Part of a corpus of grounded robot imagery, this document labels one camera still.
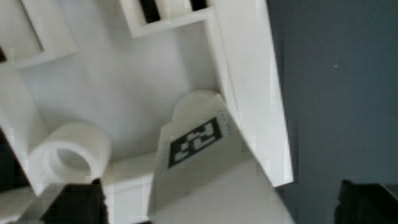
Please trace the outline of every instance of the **white plastic part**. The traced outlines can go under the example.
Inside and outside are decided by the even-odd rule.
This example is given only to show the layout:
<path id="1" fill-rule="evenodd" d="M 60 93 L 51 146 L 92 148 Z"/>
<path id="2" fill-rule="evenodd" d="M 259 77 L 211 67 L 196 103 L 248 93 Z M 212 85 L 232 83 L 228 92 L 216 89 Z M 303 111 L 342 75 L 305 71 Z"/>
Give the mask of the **white plastic part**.
<path id="1" fill-rule="evenodd" d="M 0 127 L 24 173 L 33 147 L 47 137 L 45 124 L 28 88 L 10 64 L 0 64 Z M 26 175 L 29 183 L 37 180 Z"/>
<path id="2" fill-rule="evenodd" d="M 134 38 L 191 23 L 204 24 L 227 108 L 271 184 L 289 183 L 289 144 L 264 1 L 212 0 L 205 9 L 148 24 L 141 23 L 138 1 L 120 0 L 120 5 Z M 164 5 L 157 4 L 157 11 L 163 10 Z"/>
<path id="3" fill-rule="evenodd" d="M 1 1 L 0 45 L 19 68 L 76 52 L 56 0 Z"/>
<path id="4" fill-rule="evenodd" d="M 58 127 L 28 159 L 28 175 L 38 194 L 49 184 L 90 183 L 101 177 L 109 159 L 109 139 L 88 123 Z"/>
<path id="5" fill-rule="evenodd" d="M 292 224 L 218 96 L 161 128 L 148 218 L 154 224 Z"/>
<path id="6" fill-rule="evenodd" d="M 0 224 L 17 220 L 33 199 L 35 194 L 28 187 L 0 193 Z"/>
<path id="7" fill-rule="evenodd" d="M 37 195 L 51 183 L 88 183 L 101 177 L 109 138 L 86 123 L 65 124 L 49 135 L 24 81 L 8 63 L 0 65 L 0 127 Z"/>
<path id="8" fill-rule="evenodd" d="M 108 165 L 101 178 L 108 223 L 147 221 L 148 192 L 154 171 L 154 153 Z"/>

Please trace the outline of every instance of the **rectangular slot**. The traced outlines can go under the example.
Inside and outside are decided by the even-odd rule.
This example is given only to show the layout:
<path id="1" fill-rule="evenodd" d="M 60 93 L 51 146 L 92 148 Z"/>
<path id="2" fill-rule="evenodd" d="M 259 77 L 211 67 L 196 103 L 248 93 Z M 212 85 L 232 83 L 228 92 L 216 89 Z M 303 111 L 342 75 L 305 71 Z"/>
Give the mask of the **rectangular slot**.
<path id="1" fill-rule="evenodd" d="M 19 60 L 42 53 L 40 41 L 35 34 L 22 1 L 1 0 L 0 9 L 1 41 L 6 41 L 3 51 L 8 55 L 8 60 Z"/>
<path id="2" fill-rule="evenodd" d="M 196 11 L 207 8 L 205 0 L 189 0 L 191 10 Z"/>
<path id="3" fill-rule="evenodd" d="M 6 61 L 6 57 L 5 57 L 5 54 L 3 54 L 3 49 L 0 47 L 0 63 L 3 63 Z"/>
<path id="4" fill-rule="evenodd" d="M 140 0 L 140 7 L 145 17 L 145 22 L 152 23 L 159 21 L 159 13 L 157 13 L 157 6 L 154 0 Z"/>

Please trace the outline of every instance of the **gray wall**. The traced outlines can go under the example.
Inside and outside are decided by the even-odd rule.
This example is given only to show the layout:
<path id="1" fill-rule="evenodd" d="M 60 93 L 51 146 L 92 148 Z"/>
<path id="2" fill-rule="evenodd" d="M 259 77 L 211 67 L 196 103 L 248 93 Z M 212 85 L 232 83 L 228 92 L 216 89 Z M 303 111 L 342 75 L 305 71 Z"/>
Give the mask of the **gray wall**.
<path id="1" fill-rule="evenodd" d="M 339 182 L 398 183 L 398 1 L 269 0 L 298 224 L 333 221 Z"/>

